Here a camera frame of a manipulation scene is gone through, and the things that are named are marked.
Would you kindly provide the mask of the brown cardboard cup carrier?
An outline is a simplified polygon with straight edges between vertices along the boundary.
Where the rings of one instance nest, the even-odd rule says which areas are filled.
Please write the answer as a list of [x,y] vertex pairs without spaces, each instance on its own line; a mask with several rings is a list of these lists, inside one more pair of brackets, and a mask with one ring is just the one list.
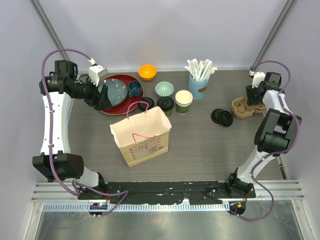
[[238,119],[244,119],[251,117],[253,114],[264,114],[267,112],[264,104],[248,105],[248,98],[245,96],[234,99],[231,103],[231,110]]

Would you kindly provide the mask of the black coffee cup lid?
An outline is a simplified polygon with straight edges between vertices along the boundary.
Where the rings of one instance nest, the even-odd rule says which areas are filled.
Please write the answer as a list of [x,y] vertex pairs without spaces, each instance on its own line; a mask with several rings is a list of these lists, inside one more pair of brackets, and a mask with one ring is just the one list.
[[137,104],[139,110],[149,110],[155,106],[155,102],[151,97],[143,97]]

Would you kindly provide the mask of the stack of black lids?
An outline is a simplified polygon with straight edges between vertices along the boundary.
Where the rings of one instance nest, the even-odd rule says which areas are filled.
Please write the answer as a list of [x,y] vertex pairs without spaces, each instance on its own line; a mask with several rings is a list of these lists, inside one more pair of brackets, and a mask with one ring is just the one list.
[[224,109],[221,108],[216,108],[212,113],[211,113],[211,120],[223,127],[229,127],[233,123],[233,115]]

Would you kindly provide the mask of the pink paper bag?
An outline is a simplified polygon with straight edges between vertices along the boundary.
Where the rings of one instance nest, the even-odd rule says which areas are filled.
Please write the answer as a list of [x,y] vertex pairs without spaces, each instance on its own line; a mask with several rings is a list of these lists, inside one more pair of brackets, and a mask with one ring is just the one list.
[[126,117],[110,125],[118,149],[129,167],[152,159],[169,149],[171,122],[160,107]]

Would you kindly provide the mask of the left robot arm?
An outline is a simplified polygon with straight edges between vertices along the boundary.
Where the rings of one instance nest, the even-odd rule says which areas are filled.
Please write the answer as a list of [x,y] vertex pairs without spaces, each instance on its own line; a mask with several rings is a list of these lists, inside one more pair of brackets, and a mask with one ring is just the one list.
[[85,82],[77,81],[78,66],[68,60],[57,60],[39,87],[45,110],[43,143],[32,165],[50,182],[75,181],[81,188],[89,187],[89,194],[100,200],[107,192],[102,175],[89,170],[80,155],[72,154],[68,124],[75,99],[97,111],[113,108],[108,87],[101,83],[107,70],[89,59],[91,67]]

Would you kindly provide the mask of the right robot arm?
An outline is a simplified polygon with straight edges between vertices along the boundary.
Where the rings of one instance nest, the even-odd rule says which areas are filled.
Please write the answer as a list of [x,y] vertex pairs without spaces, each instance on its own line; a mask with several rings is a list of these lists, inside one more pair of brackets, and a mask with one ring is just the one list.
[[289,110],[279,73],[251,71],[249,76],[252,83],[246,87],[247,103],[264,104],[267,112],[255,134],[253,152],[229,175],[225,190],[233,198],[248,195],[263,168],[296,144],[302,123],[302,118]]

